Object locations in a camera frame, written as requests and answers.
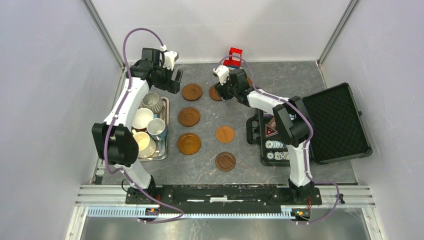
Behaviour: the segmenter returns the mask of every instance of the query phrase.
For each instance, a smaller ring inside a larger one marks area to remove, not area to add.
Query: wooden coaster
[[[215,132],[216,139],[224,144],[231,142],[235,135],[236,133],[230,126],[222,126]]]
[[[247,77],[247,82],[249,83],[249,87],[251,87],[252,86],[252,80],[251,80],[250,77]]]
[[[179,111],[178,121],[185,127],[192,127],[200,120],[200,112],[194,107],[186,107]]]
[[[188,101],[196,101],[202,96],[202,87],[195,83],[186,85],[182,89],[182,97]]]
[[[185,133],[178,139],[178,149],[182,154],[193,155],[197,153],[202,145],[199,136],[194,133]]]
[[[209,97],[215,101],[222,101],[221,97],[218,95],[217,90],[215,90],[215,85],[210,86]]]
[[[229,152],[221,152],[215,159],[216,167],[223,171],[231,171],[236,166],[236,158]]]

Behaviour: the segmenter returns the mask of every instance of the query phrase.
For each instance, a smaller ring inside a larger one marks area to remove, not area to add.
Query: metal profile
[[[113,58],[115,59],[118,66],[120,66],[122,69],[124,69],[124,59],[121,57],[121,54],[119,53],[117,46],[115,46],[114,41],[111,38],[111,35],[109,35],[108,30],[105,27],[105,24],[103,23],[102,19],[99,16],[99,13],[97,12],[93,2],[91,0],[82,0],[84,3],[85,8],[87,9],[88,13],[90,14],[95,26],[97,27],[98,31],[100,32],[100,35],[104,39],[104,41],[107,44],[107,47],[110,49]]]
[[[321,192],[322,205],[313,205],[312,208],[331,208],[336,201],[336,189],[330,185],[317,186]],[[338,204],[337,208],[375,208],[373,196],[368,186],[339,186],[340,193],[344,194],[346,204]],[[81,185],[76,198],[76,206],[88,207],[133,207],[125,203],[126,193],[120,185]],[[137,207],[157,208],[157,204],[137,205]],[[282,208],[305,208],[302,205],[285,205]]]
[[[89,208],[86,206],[75,206],[73,208],[65,240],[79,240],[81,238],[88,210]]]
[[[365,224],[371,240],[386,239],[379,225],[377,209],[363,208],[362,213],[363,217],[365,218]]]
[[[282,207],[281,213],[220,213],[220,214],[184,214],[182,219],[295,219],[291,216],[292,209]],[[87,217],[103,218],[174,218],[178,213],[147,214],[146,207],[140,206],[91,206]]]
[[[318,66],[322,65],[324,61],[326,60],[327,56],[329,55],[331,49],[333,48],[334,44],[339,38],[340,33],[345,28],[347,21],[351,17],[359,1],[360,0],[350,0],[349,4],[344,10],[343,15],[340,18],[340,21],[338,21],[337,26],[335,27],[330,39],[328,40],[327,45],[324,48],[324,51],[321,53],[321,56],[319,56],[318,60],[316,61]]]

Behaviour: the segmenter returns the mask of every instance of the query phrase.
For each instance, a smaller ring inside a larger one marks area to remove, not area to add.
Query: red block
[[[230,48],[228,52],[229,55],[235,55],[239,57],[242,56],[242,53],[243,53],[243,50],[235,48],[235,47]],[[238,69],[242,65],[242,60],[240,60],[240,58],[238,57],[234,57],[234,58],[230,57],[228,60],[224,60],[223,64],[224,66]]]

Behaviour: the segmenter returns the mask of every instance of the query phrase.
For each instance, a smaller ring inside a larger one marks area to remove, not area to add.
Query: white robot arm
[[[276,128],[281,136],[281,141],[287,145],[289,162],[290,162],[290,187],[298,192],[302,192],[302,188],[308,188],[313,183],[307,177],[312,177],[309,168],[309,143],[304,151],[304,143],[309,136],[309,129],[303,120],[299,117],[291,119],[289,113],[292,109],[283,102],[263,95],[265,91],[262,89],[254,90],[249,87],[246,72],[243,69],[229,70],[226,66],[221,65],[213,70],[219,82],[215,85],[215,89],[223,101],[236,97],[238,102],[251,108],[263,110],[274,116]],[[280,99],[293,103],[310,122],[310,117],[303,105],[300,97]]]
[[[104,119],[103,123],[95,123],[91,129],[98,156],[104,159],[106,131],[112,123],[112,119],[116,118],[111,131],[112,137],[108,139],[107,156],[109,164],[118,169],[123,169],[130,179],[143,189],[149,189],[155,184],[152,176],[137,160],[139,147],[131,134],[131,126],[140,103],[152,86],[173,94],[180,91],[183,71],[178,69],[175,79],[171,79],[177,59],[178,53],[167,51],[165,45],[161,46],[161,50],[143,48],[141,60],[129,69],[132,75],[131,86],[128,87],[130,80],[127,78],[118,101],[110,114]],[[122,103],[122,107],[117,115],[116,112],[120,103]]]

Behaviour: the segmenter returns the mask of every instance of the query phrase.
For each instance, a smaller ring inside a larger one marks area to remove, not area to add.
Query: mug
[[[164,107],[162,98],[155,92],[149,92],[141,101],[143,108],[150,109],[154,114],[159,113]]]
[[[167,125],[164,120],[155,118],[148,123],[147,132],[154,140],[164,140],[167,137]]]
[[[135,113],[132,127],[137,131],[145,131],[149,122],[153,119],[153,112],[147,108],[140,108]]]
[[[132,136],[138,144],[138,157],[141,159],[152,156],[156,151],[156,142],[144,131]]]

